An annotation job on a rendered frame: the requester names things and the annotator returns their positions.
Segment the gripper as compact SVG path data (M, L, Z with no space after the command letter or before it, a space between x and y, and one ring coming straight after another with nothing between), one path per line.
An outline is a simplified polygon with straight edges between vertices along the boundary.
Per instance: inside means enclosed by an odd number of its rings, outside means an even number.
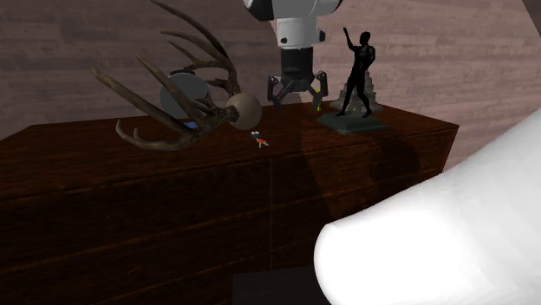
M324 71L313 73L312 47L303 49L281 49L281 78L270 75L267 79L267 100L271 101L277 111L281 110L282 100L291 93L308 90L313 96L313 102L321 102L329 95L328 77ZM314 78L320 81L320 89L315 90L310 84ZM274 94L278 83L282 88Z

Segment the dark wooden chest of drawers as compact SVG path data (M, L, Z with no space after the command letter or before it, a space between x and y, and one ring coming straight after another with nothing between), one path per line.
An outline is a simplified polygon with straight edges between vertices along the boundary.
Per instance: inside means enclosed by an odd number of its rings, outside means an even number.
M115 120L0 141L0 305L232 305L237 273L309 265L321 228L442 172L455 124L393 107L342 135L306 104L266 107L149 152Z

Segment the grey round disc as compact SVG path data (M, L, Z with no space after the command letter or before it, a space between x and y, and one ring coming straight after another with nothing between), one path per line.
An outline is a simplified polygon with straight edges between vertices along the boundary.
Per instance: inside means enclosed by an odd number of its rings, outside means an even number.
M186 69L174 70L168 76L182 93L193 103L199 104L198 99L203 99L206 93L210 93L207 83L195 75L193 71ZM178 105L164 86L159 91L160 105L162 109L176 119L187 119L188 115Z

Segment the beige ball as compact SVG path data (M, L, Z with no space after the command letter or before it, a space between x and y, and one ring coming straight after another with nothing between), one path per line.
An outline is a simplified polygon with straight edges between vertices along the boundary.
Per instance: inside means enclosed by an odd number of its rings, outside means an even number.
M231 125L239 130L252 129L261 120L262 106L259 100L251 94L235 94L227 101L226 105L234 106L238 110L238 119L231 122Z

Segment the black human figure on base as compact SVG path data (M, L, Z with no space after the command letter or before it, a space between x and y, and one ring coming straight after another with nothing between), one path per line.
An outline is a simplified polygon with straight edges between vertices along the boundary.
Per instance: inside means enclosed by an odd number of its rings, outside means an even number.
M372 116L370 99L365 94L368 69L375 61L375 48L368 42L371 34L360 34L359 44L354 45L347 28L343 28L348 48L354 53L354 63L345 85L342 108L336 114L322 114L316 122L342 135L383 130L383 123Z

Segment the grey stepped pyramid figure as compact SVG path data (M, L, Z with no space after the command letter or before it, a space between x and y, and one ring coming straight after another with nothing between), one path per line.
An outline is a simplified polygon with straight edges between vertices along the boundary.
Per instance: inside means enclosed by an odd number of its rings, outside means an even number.
M343 88L340 90L338 98L335 101L331 101L329 106L341 110L344 102L344 98L347 91L347 83L343 84ZM373 113L377 113L383 110L382 106L375 100L376 92L374 91L374 84L370 76L370 72L365 72L365 89L364 94L368 97L369 106ZM346 108L346 114L352 114L356 116L363 116L366 113L366 108L362 103L362 100L358 96L354 89L350 96L350 103Z

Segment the brown antlers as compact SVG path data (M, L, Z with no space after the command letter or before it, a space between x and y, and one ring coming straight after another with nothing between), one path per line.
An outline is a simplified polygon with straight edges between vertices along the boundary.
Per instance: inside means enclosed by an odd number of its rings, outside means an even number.
M223 88L231 97L240 94L241 88L238 84L237 70L217 37L186 13L162 3L159 0L150 1L161 7L163 10L166 10L189 23L204 36L203 38L199 38L187 33L170 30L164 30L162 32L164 35L176 36L191 42L212 57L210 61L201 61L186 49L173 43L172 45L177 50L192 61L192 64L186 68L190 71L199 68L222 68L228 72L228 77L225 79L216 78L207 83L214 87ZM148 141L140 137L138 129L134 129L134 133L128 135L122 131L121 123L117 123L115 131L126 142L149 151L178 151L202 140L207 134L214 131L221 124L225 122L235 122L240 118L240 112L234 106L218 107L215 105L209 94L206 94L201 99L197 99L195 102L190 101L189 98L182 93L180 88L178 88L173 81L151 62L141 56L139 56L137 60L144 65L161 85L165 87L166 91L173 97L173 100L186 112L188 117L197 124L197 127L195 129L187 127L183 122L177 120L172 115L167 114L165 111L157 108L155 105L124 87L114 78L103 74L97 68L92 68L92 73L99 82L109 87L139 110L179 134L179 137L176 140Z

